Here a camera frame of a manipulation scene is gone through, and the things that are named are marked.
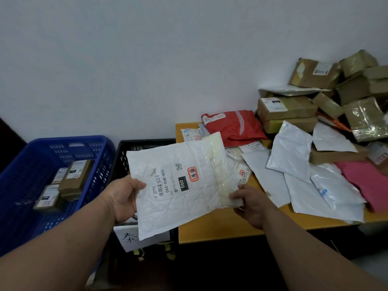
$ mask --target forearm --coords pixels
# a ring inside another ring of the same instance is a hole
[[[282,211],[269,212],[263,228],[290,290],[387,290]]]
[[[0,259],[0,289],[75,290],[84,286],[114,226],[100,198]]]

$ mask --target blue plastic crate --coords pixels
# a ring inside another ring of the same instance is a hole
[[[114,145],[104,136],[42,138],[28,143],[0,175],[0,256],[56,226],[99,195],[114,155]],[[60,213],[33,210],[57,170],[83,159],[95,162],[80,199],[67,202]]]

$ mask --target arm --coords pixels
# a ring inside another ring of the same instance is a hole
[[[294,223],[261,191],[243,185],[235,212],[265,232],[290,290],[388,290],[388,287]]]
[[[115,222],[136,212],[134,190],[143,182],[115,180],[92,202],[0,258],[1,290],[83,289]]]

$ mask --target wooden tabletop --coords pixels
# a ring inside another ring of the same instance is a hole
[[[177,123],[175,125],[177,143],[183,142],[181,129],[198,128],[198,123],[200,122]],[[262,143],[268,147],[271,144],[271,141],[264,140]],[[261,188],[253,173],[248,180],[248,185]],[[291,204],[284,205],[280,207],[280,209],[306,230],[349,225],[342,220],[295,213]],[[386,221],[388,220],[388,213],[372,213],[365,209],[364,217],[366,222]],[[232,208],[221,208],[213,210],[207,215],[181,225],[179,227],[179,243],[191,243],[262,234],[264,234],[263,231],[253,228],[246,220],[236,215]]]

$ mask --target person's right hand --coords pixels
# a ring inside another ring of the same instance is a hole
[[[239,185],[239,189],[229,196],[244,200],[243,210],[234,208],[234,211],[256,229],[263,229],[263,221],[269,211],[279,210],[263,191],[249,185]]]

